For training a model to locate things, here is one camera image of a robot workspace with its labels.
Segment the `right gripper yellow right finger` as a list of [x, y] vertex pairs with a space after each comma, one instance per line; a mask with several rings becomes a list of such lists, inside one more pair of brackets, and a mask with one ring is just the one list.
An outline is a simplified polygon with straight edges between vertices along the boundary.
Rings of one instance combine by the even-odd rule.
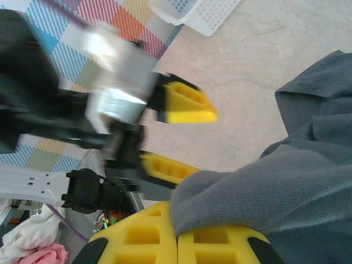
[[178, 238], [179, 263], [283, 263], [267, 238], [242, 225], [185, 232]]

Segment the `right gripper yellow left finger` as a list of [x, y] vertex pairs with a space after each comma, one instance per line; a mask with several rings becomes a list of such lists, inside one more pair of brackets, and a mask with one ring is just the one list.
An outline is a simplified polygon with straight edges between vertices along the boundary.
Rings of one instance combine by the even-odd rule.
[[154, 204], [96, 233], [74, 263], [177, 263], [169, 202]]

